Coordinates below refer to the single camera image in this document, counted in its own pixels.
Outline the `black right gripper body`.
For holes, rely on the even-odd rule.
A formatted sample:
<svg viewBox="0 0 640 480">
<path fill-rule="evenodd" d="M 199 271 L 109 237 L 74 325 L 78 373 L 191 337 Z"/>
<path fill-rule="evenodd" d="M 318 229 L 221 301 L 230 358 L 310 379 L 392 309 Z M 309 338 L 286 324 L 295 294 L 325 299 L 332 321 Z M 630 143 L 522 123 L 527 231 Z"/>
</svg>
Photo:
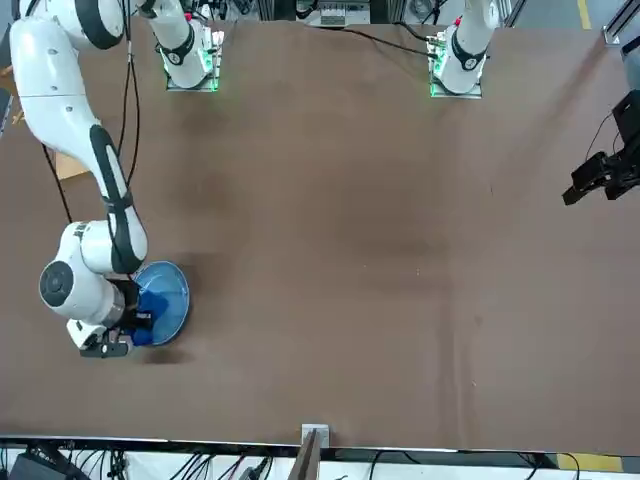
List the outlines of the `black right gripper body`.
<svg viewBox="0 0 640 480">
<path fill-rule="evenodd" d="M 139 286 L 133 280 L 119 280 L 118 289 L 124 297 L 124 311 L 118 325 L 123 329 L 136 329 Z"/>
</svg>

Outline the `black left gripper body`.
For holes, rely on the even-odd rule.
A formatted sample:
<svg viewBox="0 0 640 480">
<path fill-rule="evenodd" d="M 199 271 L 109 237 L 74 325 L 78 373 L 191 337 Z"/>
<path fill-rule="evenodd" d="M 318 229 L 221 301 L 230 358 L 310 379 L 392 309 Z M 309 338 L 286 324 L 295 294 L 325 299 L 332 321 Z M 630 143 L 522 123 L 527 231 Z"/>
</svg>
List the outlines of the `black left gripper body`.
<svg viewBox="0 0 640 480">
<path fill-rule="evenodd" d="M 639 91 L 631 90 L 612 109 L 618 133 L 625 147 L 639 136 Z"/>
</svg>

